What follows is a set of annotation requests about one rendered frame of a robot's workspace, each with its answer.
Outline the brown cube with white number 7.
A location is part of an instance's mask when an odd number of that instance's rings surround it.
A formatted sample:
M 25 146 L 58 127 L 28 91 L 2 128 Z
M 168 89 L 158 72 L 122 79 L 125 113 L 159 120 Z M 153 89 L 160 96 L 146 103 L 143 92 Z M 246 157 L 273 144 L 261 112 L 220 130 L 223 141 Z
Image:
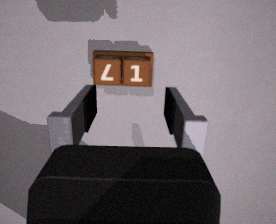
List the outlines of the brown cube with white number 7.
M 120 85 L 121 80 L 121 56 L 98 56 L 94 59 L 95 85 Z

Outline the brown cube with white digit 0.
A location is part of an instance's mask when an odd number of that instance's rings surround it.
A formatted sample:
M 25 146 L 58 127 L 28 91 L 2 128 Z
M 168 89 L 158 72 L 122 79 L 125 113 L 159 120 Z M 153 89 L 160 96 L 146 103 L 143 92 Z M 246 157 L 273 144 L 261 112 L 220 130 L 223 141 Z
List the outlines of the brown cube with white digit 0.
M 125 57 L 123 60 L 124 86 L 149 86 L 150 60 L 147 57 Z

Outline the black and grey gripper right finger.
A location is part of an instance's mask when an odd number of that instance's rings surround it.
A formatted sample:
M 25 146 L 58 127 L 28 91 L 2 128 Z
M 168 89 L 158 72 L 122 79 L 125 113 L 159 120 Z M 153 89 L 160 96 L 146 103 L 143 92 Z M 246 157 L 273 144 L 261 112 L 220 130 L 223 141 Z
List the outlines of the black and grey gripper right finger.
M 165 89 L 164 117 L 177 147 L 194 149 L 203 158 L 209 122 L 194 115 L 176 87 Z

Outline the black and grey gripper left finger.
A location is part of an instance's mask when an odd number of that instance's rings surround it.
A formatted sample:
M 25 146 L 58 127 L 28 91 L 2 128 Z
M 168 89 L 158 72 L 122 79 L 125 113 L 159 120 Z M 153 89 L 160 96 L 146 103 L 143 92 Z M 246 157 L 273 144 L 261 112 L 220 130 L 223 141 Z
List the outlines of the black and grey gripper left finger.
M 51 154 L 62 145 L 79 145 L 96 114 L 96 85 L 85 85 L 62 112 L 47 117 Z

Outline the brown rectangular tray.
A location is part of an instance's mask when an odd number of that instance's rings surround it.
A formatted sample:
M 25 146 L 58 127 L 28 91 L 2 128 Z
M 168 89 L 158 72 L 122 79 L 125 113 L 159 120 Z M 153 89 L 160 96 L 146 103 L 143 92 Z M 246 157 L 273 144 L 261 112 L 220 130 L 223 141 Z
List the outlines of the brown rectangular tray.
M 97 56 L 121 56 L 122 57 L 122 80 L 120 86 L 123 85 L 123 60 L 125 57 L 147 57 L 150 60 L 150 79 L 149 86 L 152 87 L 152 75 L 153 75 L 153 52 L 135 52 L 135 51 L 107 51 L 107 50 L 94 50 L 93 59 Z

